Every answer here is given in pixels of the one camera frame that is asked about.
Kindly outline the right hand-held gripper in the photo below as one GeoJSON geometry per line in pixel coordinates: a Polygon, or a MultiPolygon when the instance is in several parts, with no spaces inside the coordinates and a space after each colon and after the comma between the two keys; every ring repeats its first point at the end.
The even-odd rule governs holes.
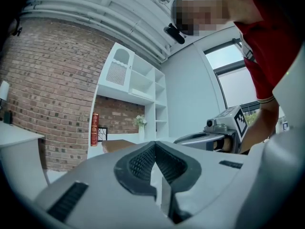
{"type": "Polygon", "coordinates": [[[240,153],[248,124],[239,105],[231,107],[212,119],[208,119],[204,132],[189,134],[174,141],[174,144],[210,151],[210,134],[221,134],[232,139],[231,151],[240,153]]]}

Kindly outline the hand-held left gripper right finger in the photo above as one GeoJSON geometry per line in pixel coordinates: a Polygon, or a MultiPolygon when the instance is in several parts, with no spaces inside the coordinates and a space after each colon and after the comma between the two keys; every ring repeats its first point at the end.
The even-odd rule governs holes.
{"type": "Polygon", "coordinates": [[[169,214],[155,229],[254,229],[268,220],[264,144],[246,156],[168,142],[156,142],[155,151],[172,178],[169,214]]]}

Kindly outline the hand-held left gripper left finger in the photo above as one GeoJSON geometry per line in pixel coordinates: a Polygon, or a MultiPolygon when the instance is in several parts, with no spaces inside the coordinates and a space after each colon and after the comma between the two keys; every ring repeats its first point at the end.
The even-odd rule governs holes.
{"type": "Polygon", "coordinates": [[[151,186],[154,142],[90,158],[35,199],[59,229],[169,229],[151,186]]]}

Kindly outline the person's right forearm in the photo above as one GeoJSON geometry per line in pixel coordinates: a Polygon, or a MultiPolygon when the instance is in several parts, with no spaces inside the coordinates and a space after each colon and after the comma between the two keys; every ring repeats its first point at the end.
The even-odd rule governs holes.
{"type": "Polygon", "coordinates": [[[278,118],[279,104],[275,99],[260,104],[260,111],[242,141],[240,153],[244,153],[252,146],[266,140],[275,130],[278,118]]]}

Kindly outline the person's right hand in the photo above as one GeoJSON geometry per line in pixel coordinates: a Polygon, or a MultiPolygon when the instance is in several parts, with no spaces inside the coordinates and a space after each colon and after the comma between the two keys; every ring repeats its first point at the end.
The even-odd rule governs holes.
{"type": "Polygon", "coordinates": [[[228,137],[213,142],[214,150],[221,149],[224,152],[231,152],[232,146],[232,140],[228,137]]]}

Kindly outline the red book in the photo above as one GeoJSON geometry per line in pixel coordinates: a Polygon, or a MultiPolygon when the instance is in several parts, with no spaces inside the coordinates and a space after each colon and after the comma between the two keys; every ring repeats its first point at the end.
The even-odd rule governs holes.
{"type": "Polygon", "coordinates": [[[91,120],[91,146],[97,146],[98,128],[99,128],[99,114],[93,113],[91,120]]]}

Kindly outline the white vase with flowers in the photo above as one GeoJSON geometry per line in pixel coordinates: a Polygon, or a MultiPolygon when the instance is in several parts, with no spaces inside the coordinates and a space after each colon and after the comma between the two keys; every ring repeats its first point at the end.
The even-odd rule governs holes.
{"type": "Polygon", "coordinates": [[[133,120],[133,125],[138,127],[139,140],[143,141],[145,139],[145,126],[147,121],[144,115],[137,115],[133,120]]]}

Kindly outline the black framed window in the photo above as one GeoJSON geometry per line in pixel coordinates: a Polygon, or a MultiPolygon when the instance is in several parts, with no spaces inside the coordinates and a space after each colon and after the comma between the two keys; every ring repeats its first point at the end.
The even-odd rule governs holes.
{"type": "Polygon", "coordinates": [[[239,105],[244,112],[256,112],[259,103],[244,63],[240,40],[231,39],[203,53],[216,75],[226,107],[239,105]]]}

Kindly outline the white shelf unit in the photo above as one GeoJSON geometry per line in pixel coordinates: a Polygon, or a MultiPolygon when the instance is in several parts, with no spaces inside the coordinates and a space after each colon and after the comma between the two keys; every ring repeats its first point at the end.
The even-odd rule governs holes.
{"type": "MultiPolygon", "coordinates": [[[[110,134],[108,140],[131,143],[160,140],[169,137],[168,108],[165,75],[130,49],[115,43],[104,63],[94,96],[102,96],[144,106],[145,139],[139,133],[110,134]]],[[[88,157],[104,153],[105,142],[98,142],[102,151],[88,152],[88,157]]]]}

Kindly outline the white side table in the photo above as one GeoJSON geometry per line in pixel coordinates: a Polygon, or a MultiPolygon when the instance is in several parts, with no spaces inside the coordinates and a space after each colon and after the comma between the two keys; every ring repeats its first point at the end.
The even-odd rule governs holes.
{"type": "Polygon", "coordinates": [[[0,121],[0,163],[13,190],[31,200],[48,186],[38,145],[43,137],[0,121]]]}

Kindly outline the person's red shirt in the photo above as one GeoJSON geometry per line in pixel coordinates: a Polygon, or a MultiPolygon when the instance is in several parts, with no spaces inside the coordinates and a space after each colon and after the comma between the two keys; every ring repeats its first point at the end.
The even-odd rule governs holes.
{"type": "Polygon", "coordinates": [[[273,89],[295,60],[300,47],[291,22],[274,0],[253,0],[262,21],[236,22],[244,63],[253,80],[256,98],[264,104],[274,99],[273,89]]]}

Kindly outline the white shade table lamp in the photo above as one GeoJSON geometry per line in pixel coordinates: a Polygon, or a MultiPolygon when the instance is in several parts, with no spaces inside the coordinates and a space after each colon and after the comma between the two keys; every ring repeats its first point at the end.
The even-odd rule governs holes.
{"type": "Polygon", "coordinates": [[[7,101],[8,93],[9,93],[9,83],[6,81],[2,81],[0,85],[0,110],[2,109],[2,103],[7,101]]]}

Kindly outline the black picture frame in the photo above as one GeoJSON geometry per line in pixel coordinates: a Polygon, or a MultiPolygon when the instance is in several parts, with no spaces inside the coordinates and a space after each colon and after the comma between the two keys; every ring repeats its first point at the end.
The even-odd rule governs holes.
{"type": "Polygon", "coordinates": [[[108,128],[98,127],[98,142],[103,142],[108,140],[108,128]]]}

